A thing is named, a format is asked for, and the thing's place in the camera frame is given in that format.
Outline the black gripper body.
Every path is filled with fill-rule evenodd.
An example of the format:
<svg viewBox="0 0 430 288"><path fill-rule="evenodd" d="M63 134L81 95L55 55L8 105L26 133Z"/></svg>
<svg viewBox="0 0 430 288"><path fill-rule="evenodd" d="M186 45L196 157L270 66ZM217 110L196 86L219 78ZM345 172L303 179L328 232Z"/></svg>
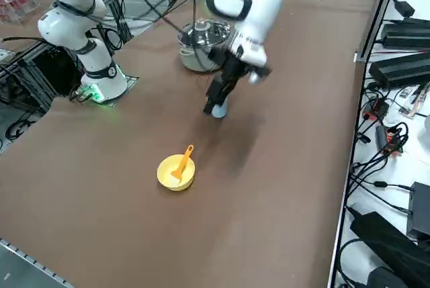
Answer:
<svg viewBox="0 0 430 288"><path fill-rule="evenodd" d="M227 48L213 48L208 58L216 63L220 72L216 73L208 87L208 97L226 97L246 75L247 64L238 59Z"/></svg>

